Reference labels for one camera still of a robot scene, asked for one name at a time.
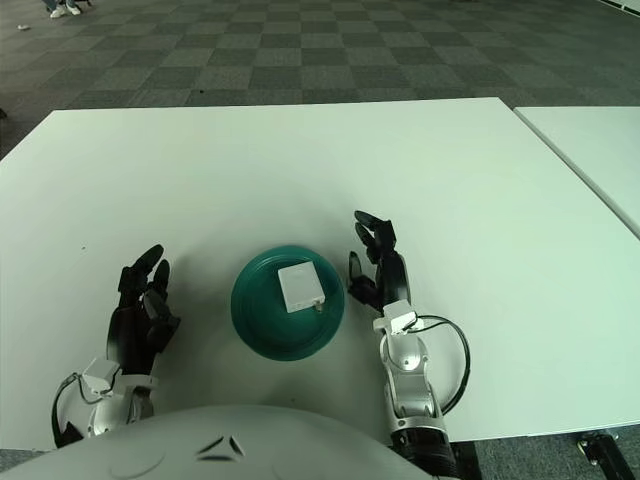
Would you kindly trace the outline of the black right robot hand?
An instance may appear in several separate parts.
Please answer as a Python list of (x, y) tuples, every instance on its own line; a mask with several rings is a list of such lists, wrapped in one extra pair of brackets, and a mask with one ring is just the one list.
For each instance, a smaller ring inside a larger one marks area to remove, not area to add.
[(362, 272), (359, 256), (351, 251), (348, 259), (348, 293), (379, 313), (400, 300), (411, 302), (404, 258), (396, 250), (396, 235), (390, 220), (356, 210), (355, 231), (366, 247), (366, 256), (376, 267), (374, 279)]

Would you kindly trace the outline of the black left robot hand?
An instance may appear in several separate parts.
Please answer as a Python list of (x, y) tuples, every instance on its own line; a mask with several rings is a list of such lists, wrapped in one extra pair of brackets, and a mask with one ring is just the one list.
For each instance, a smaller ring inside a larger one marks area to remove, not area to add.
[(106, 357), (125, 375), (149, 375), (181, 322), (167, 304), (170, 264), (163, 253), (162, 245), (154, 245), (121, 271)]

